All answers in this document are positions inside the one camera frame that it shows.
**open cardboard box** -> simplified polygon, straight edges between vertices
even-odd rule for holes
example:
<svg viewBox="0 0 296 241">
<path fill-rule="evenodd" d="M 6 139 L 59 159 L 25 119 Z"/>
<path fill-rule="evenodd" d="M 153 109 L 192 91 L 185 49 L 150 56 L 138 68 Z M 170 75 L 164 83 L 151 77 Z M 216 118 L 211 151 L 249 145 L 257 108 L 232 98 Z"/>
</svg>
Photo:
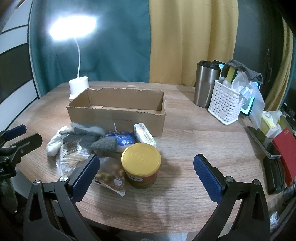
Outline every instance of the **open cardboard box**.
<svg viewBox="0 0 296 241">
<path fill-rule="evenodd" d="M 165 121 L 163 91 L 137 88 L 86 89 L 67 105 L 72 122 L 102 127 L 108 131 L 133 131 L 144 123 L 152 136 L 160 137 Z"/>
</svg>

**white lamp base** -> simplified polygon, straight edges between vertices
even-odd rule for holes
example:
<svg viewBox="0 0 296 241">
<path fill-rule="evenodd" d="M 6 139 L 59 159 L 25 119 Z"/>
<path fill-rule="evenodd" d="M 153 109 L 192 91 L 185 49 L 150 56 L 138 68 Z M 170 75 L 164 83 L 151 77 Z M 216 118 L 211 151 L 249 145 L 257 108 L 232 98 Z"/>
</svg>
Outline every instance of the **white lamp base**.
<svg viewBox="0 0 296 241">
<path fill-rule="evenodd" d="M 69 81 L 70 97 L 69 100 L 74 100 L 81 92 L 89 88 L 89 79 L 87 76 L 79 77 Z"/>
</svg>

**glowing lamp light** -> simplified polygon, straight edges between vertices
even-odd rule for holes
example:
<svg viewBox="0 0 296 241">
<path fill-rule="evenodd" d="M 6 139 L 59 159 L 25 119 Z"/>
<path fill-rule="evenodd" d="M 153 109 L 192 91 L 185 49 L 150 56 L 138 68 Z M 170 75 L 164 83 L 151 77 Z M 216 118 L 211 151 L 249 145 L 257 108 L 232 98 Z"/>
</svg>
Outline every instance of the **glowing lamp light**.
<svg viewBox="0 0 296 241">
<path fill-rule="evenodd" d="M 73 15 L 58 19 L 50 29 L 54 40 L 78 38 L 91 33 L 96 27 L 96 19 L 90 16 Z"/>
</svg>

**black lid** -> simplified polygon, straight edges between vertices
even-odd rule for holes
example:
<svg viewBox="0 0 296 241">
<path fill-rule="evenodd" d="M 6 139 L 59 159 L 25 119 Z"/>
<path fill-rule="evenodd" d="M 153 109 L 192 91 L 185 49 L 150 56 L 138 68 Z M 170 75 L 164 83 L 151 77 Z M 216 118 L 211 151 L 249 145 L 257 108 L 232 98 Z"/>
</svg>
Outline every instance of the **black lid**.
<svg viewBox="0 0 296 241">
<path fill-rule="evenodd" d="M 209 68 L 209 69 L 215 69 L 220 70 L 219 63 L 217 62 L 211 62 L 206 60 L 201 60 L 198 65 Z"/>
</svg>

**white plastic basket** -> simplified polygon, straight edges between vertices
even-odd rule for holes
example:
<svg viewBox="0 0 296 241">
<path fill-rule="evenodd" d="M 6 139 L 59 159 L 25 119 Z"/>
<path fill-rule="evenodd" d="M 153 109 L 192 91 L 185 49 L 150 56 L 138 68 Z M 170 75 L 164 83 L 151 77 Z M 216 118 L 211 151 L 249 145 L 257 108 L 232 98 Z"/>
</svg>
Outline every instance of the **white plastic basket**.
<svg viewBox="0 0 296 241">
<path fill-rule="evenodd" d="M 214 91 L 208 111 L 224 125 L 237 121 L 244 97 L 215 80 Z"/>
</svg>

